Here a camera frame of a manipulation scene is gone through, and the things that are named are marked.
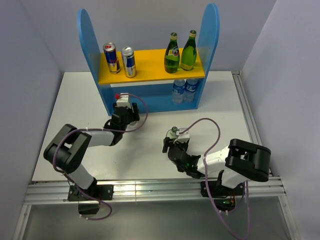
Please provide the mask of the blue silver Red Bull can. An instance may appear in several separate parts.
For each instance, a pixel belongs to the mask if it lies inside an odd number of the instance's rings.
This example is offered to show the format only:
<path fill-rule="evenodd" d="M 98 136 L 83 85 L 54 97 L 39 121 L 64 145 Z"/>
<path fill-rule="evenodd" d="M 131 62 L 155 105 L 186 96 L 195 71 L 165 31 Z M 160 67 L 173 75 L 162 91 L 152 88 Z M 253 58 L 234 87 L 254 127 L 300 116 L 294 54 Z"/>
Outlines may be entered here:
<path fill-rule="evenodd" d="M 106 58 L 107 66 L 112 74 L 120 72 L 120 63 L 117 57 L 116 45 L 112 42 L 103 45 L 103 51 Z"/>

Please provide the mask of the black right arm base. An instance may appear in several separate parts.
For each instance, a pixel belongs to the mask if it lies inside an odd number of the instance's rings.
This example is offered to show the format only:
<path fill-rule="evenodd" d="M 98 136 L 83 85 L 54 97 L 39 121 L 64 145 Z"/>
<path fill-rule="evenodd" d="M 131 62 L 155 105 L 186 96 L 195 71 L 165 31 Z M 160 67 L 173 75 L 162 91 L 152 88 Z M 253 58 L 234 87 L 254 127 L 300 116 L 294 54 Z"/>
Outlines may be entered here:
<path fill-rule="evenodd" d="M 209 192 L 214 199 L 216 208 L 221 212 L 229 212 L 236 209 L 238 203 L 236 197 L 241 197 L 241 202 L 245 195 L 245 184 L 240 183 L 235 188 L 227 188 L 222 185 L 218 185 L 217 181 L 208 182 Z"/>

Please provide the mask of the green glass Perrier bottle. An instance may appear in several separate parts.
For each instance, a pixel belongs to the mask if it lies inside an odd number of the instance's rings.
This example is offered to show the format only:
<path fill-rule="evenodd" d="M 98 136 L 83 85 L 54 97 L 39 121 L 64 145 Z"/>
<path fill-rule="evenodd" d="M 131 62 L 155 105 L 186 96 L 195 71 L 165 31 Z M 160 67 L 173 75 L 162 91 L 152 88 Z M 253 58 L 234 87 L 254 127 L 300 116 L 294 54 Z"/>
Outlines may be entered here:
<path fill-rule="evenodd" d="M 180 64 L 180 51 L 177 43 L 178 34 L 172 32 L 164 55 L 164 69 L 167 73 L 177 72 Z"/>

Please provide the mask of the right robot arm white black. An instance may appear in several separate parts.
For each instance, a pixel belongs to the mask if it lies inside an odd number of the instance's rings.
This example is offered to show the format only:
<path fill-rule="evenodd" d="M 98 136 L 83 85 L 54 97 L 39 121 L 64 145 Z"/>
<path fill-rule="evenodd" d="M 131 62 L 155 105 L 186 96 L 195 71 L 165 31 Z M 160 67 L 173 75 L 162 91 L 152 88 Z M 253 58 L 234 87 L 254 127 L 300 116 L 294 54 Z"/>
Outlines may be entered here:
<path fill-rule="evenodd" d="M 241 188 L 247 180 L 267 182 L 271 150 L 251 142 L 231 139 L 225 148 L 206 156 L 207 171 L 203 156 L 187 153 L 190 139 L 179 139 L 166 136 L 162 152 L 167 153 L 169 160 L 177 170 L 194 179 L 201 179 L 217 173 L 217 180 L 209 181 L 208 188 L 214 198 L 223 198 L 235 193 L 241 195 Z"/>

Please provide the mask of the small clear bottle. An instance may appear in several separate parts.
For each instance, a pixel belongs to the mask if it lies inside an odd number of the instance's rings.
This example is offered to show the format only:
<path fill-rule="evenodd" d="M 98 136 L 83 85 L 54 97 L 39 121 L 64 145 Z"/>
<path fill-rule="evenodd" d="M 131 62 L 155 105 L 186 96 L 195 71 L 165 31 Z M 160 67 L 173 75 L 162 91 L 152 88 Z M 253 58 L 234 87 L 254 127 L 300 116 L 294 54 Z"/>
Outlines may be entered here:
<path fill-rule="evenodd" d="M 142 121 L 134 121 L 134 122 L 129 123 L 126 126 L 125 132 L 131 133 L 131 132 L 137 131 L 141 127 L 141 123 L 142 123 Z"/>
<path fill-rule="evenodd" d="M 168 132 L 166 133 L 166 137 L 170 139 L 176 139 L 177 138 L 177 131 L 178 128 L 176 126 L 173 126 Z"/>

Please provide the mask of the silver blue can front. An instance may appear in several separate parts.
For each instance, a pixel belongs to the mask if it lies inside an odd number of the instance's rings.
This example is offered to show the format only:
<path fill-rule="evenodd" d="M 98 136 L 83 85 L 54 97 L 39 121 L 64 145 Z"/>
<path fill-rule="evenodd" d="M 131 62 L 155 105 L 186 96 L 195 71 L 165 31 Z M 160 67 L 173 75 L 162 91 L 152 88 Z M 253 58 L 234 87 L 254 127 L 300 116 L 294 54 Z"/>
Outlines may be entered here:
<path fill-rule="evenodd" d="M 137 74 L 134 50 L 126 46 L 121 50 L 123 69 L 126 77 L 133 78 Z"/>

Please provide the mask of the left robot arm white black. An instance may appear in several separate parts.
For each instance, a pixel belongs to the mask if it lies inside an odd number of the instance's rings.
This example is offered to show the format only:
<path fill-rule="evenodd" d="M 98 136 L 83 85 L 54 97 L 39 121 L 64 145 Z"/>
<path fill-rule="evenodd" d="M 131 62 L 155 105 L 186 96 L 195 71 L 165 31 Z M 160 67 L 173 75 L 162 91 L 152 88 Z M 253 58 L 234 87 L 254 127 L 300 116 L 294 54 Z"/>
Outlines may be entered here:
<path fill-rule="evenodd" d="M 127 126 L 140 120 L 137 103 L 124 106 L 113 104 L 113 114 L 99 131 L 79 131 L 65 124 L 43 152 L 43 157 L 63 171 L 80 188 L 79 194 L 91 200 L 100 194 L 97 180 L 82 165 L 87 148 L 115 146 L 122 138 Z"/>

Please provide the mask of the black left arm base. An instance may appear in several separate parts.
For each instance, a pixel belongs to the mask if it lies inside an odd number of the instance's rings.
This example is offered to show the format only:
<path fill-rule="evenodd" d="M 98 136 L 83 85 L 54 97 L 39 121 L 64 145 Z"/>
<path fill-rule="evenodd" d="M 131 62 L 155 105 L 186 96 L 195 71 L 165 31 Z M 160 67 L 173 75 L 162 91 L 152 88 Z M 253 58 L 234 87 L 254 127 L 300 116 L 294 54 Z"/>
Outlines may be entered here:
<path fill-rule="evenodd" d="M 112 184 L 98 184 L 81 191 L 75 185 L 71 185 L 67 196 L 68 202 L 78 202 L 78 213 L 80 215 L 92 218 L 101 207 L 108 207 L 109 213 L 106 216 L 111 215 L 112 207 L 108 203 L 105 204 L 105 201 L 113 199 L 114 186 Z"/>

